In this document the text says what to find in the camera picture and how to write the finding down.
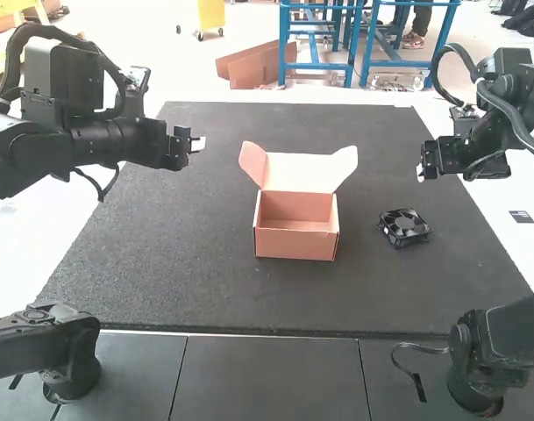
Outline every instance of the cardboard sheet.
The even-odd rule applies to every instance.
[[[286,62],[297,59],[295,41],[286,45]],[[232,89],[255,89],[278,80],[279,41],[274,40],[216,60],[217,75]]]

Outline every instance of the jeans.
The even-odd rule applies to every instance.
[[[432,2],[433,0],[415,0],[420,2]],[[399,23],[399,7],[395,7],[393,17],[394,25]],[[432,8],[428,6],[415,6],[415,19],[413,20],[413,32],[421,37],[428,32],[428,25],[431,23]]]

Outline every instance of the white floor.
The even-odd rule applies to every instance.
[[[66,2],[72,10],[68,22],[80,24],[87,37],[117,64],[138,64],[153,69],[146,100],[146,114],[150,117],[166,100],[385,103],[414,106],[435,137],[451,132],[448,104],[437,99],[434,92],[387,93],[332,88],[318,83],[297,83],[282,91],[229,90],[228,82],[217,77],[214,60],[276,39],[277,7],[274,4],[227,4],[225,37],[220,39],[211,34],[209,39],[199,43],[187,31],[182,35],[174,33],[177,23],[182,22],[183,27],[189,25],[185,24],[185,17],[175,14],[177,4],[174,1],[152,0],[147,7],[140,6],[139,0]],[[441,13],[443,11],[436,11],[433,16],[429,42],[436,37]],[[389,8],[382,20],[390,20],[385,16],[392,14],[393,9]],[[502,18],[488,13],[488,1],[463,3],[449,40],[466,46],[474,54],[475,61],[500,45],[526,46],[534,56],[534,39],[502,29],[501,22]],[[307,54],[305,47],[301,56],[307,58]],[[471,83],[464,80],[466,72],[455,57],[445,60],[442,74],[444,85],[464,99],[474,101]],[[516,224],[509,215],[509,211],[520,210],[528,211],[534,218],[534,157],[526,152],[514,152],[509,154],[509,160],[514,174],[510,179],[465,185],[534,290],[534,225]],[[102,183],[111,177],[110,171],[101,168],[90,168],[89,172]],[[0,202],[0,317],[22,309],[35,299],[96,205],[95,191],[77,177],[69,184],[46,178],[22,194]]]

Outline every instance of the blue metal frame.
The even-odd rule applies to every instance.
[[[396,38],[393,43],[393,46],[389,44],[386,39],[386,34],[391,32],[384,32],[378,28],[378,12],[381,5],[394,5],[394,6],[403,6],[402,12],[400,14],[400,22],[397,27]],[[410,6],[429,6],[429,7],[447,7],[447,11],[444,17],[444,22],[440,29],[440,34],[438,35],[438,41],[434,48],[434,53],[432,57],[438,52],[442,46],[444,46],[450,28],[452,27],[453,17],[457,7],[460,5],[460,0],[449,0],[448,2],[414,2],[409,0],[398,0],[398,1],[388,1],[388,0],[374,0],[374,5],[372,6],[372,16],[369,18],[365,14],[362,14],[363,24],[368,28],[366,51],[364,52],[364,57],[362,58],[362,70],[360,72],[360,87],[365,88],[368,81],[368,76],[370,73],[370,66],[384,67],[384,68],[427,68],[430,70],[431,61],[408,61],[402,59],[399,53],[396,51],[401,45],[401,37],[407,22],[407,17],[409,16]],[[389,60],[372,60],[372,49],[374,47],[374,42],[377,41],[378,44],[383,48],[385,53],[388,55]],[[430,88],[432,86],[432,80],[429,76],[426,77],[424,81],[424,87]]]
[[[360,35],[360,20],[355,19],[352,25],[351,50],[347,63],[322,63],[319,60],[317,51],[317,35],[331,36],[333,47],[332,51],[338,51],[340,26],[342,22],[343,11],[356,11],[360,13],[361,7],[356,5],[343,5],[344,0],[324,0],[323,4],[301,4],[292,0],[281,0],[280,2],[280,45],[279,45],[279,70],[278,84],[283,86],[286,83],[286,71],[288,69],[315,69],[315,70],[336,70],[345,72],[345,87],[350,88],[352,85],[352,73],[354,71],[354,60],[358,39]],[[292,20],[292,11],[305,11],[307,20]],[[317,20],[313,16],[313,11],[323,10],[323,20]],[[331,17],[328,19],[327,11],[331,10]],[[292,29],[292,25],[298,25],[300,29]],[[306,29],[304,26],[316,25],[327,26],[327,30]],[[285,58],[286,44],[290,34],[308,35],[310,42],[311,62],[309,63],[287,63]]]

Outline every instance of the robotic arm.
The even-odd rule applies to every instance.
[[[523,388],[534,368],[534,296],[469,311],[452,328],[448,347],[452,398],[480,417],[497,415],[508,388]]]
[[[447,92],[438,79],[442,57],[455,52],[469,70],[477,89],[478,117],[472,105]],[[454,134],[428,140],[421,147],[417,167],[419,181],[439,175],[463,174],[466,181],[477,178],[506,178],[510,166],[508,149],[528,149],[534,154],[534,64],[527,48],[499,48],[491,57],[473,64],[458,44],[444,46],[432,60],[431,77],[436,91],[451,108]]]
[[[34,45],[25,49],[25,86],[18,87],[20,55],[34,36],[68,45]],[[204,139],[188,127],[167,125],[144,116],[149,68],[121,72],[99,49],[53,26],[25,24],[7,46],[6,73],[0,86],[0,199],[11,197],[46,175],[68,182],[70,172],[97,189],[99,201],[118,177],[120,161],[179,171]],[[103,73],[116,83],[115,107],[103,108]],[[7,115],[20,98],[22,118]],[[100,164],[115,170],[102,189],[79,168]]]
[[[31,37],[56,39],[58,46],[25,48],[25,86],[20,56]],[[103,108],[103,74],[117,85],[115,106]],[[144,94],[149,68],[121,71],[92,42],[54,26],[25,24],[11,36],[0,86],[0,199],[15,196],[47,175],[68,182],[71,172],[88,179],[103,201],[118,177],[118,163],[179,171],[189,154],[203,148],[188,127],[169,134],[164,121],[146,118]],[[8,116],[20,99],[22,118]],[[78,167],[100,164],[115,170],[102,189]],[[95,356],[99,322],[67,303],[29,305],[0,318],[0,379],[39,372],[52,403],[85,396],[97,383]]]
[[[458,54],[469,70],[483,117],[440,84],[438,65],[450,52]],[[431,77],[436,91],[454,105],[450,109],[454,134],[424,142],[417,167],[419,181],[447,174],[463,174],[466,181],[506,178],[510,176],[508,149],[528,149],[534,154],[530,50],[499,48],[475,66],[462,46],[446,45],[432,61]],[[452,358],[446,384],[455,402],[479,417],[497,415],[508,388],[524,387],[534,368],[534,296],[503,307],[469,311],[452,328],[445,351]]]

